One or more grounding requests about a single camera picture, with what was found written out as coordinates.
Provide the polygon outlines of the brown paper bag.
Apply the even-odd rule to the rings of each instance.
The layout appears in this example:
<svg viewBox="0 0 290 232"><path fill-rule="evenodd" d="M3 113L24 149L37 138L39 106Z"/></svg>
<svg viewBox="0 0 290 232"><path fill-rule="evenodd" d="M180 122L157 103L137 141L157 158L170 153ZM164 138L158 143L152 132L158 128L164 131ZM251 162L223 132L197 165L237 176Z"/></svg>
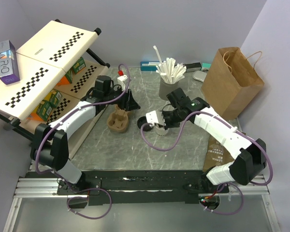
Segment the brown paper bag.
<svg viewBox="0 0 290 232"><path fill-rule="evenodd" d="M239 47L218 49L201 87L205 100L225 120L236 119L264 81Z"/></svg>

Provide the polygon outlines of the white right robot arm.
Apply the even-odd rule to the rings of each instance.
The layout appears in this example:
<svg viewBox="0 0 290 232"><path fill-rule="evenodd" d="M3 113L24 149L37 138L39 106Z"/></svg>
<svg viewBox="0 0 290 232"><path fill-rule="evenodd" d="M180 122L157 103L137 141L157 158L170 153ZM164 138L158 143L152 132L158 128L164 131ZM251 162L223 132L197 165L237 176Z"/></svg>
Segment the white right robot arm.
<svg viewBox="0 0 290 232"><path fill-rule="evenodd" d="M253 140L221 118L202 98L190 99L181 88L168 94L172 111L159 111L157 124L165 128L179 127L181 122L190 121L214 137L232 156L227 164L213 166L206 171L201 181L202 189L213 192L219 184L236 182L247 185L265 169L266 143Z"/></svg>

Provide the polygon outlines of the brown pulp cup carrier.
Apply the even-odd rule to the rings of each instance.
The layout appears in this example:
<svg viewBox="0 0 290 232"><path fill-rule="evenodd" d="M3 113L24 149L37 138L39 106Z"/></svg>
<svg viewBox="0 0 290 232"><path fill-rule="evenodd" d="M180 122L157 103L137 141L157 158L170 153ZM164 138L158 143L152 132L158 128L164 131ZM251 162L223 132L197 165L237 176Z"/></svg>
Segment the brown pulp cup carrier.
<svg viewBox="0 0 290 232"><path fill-rule="evenodd" d="M109 115L107 119L108 128L116 133L124 133L129 126L129 116L131 111L125 111L115 105L115 110Z"/></svg>

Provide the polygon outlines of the black plastic cup lid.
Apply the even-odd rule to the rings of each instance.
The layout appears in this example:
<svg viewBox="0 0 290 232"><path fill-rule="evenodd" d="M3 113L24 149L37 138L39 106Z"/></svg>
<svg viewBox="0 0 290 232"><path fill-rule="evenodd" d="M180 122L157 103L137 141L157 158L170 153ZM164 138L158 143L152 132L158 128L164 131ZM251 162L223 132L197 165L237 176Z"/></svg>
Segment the black plastic cup lid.
<svg viewBox="0 0 290 232"><path fill-rule="evenodd" d="M137 126L140 129L142 125L144 125L143 131L151 131L153 128L150 125L147 125L147 119L146 116L142 116L137 120Z"/></svg>

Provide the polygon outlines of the white paper coffee cup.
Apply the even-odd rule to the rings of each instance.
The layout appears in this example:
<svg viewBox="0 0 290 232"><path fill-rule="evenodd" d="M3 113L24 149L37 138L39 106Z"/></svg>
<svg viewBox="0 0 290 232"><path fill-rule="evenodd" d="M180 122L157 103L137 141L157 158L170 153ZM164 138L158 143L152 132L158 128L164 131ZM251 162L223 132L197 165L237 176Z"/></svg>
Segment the white paper coffee cup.
<svg viewBox="0 0 290 232"><path fill-rule="evenodd" d="M167 128L166 124L155 124L155 132L158 136L166 136L169 129Z"/></svg>

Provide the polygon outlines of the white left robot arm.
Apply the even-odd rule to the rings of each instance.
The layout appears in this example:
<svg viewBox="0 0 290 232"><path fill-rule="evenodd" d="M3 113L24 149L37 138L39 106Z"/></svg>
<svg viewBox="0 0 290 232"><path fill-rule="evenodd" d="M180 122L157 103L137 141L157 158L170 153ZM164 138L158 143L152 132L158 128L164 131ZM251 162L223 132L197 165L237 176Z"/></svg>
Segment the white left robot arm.
<svg viewBox="0 0 290 232"><path fill-rule="evenodd" d="M42 174L39 165L47 166L47 171L64 179L74 194L83 193L87 187L86 175L70 161L68 140L107 105L117 105L124 111L140 109L129 89L130 81L129 75L121 75L114 84L109 76L100 75L72 110L52 123L39 124L30 153L36 172Z"/></svg>

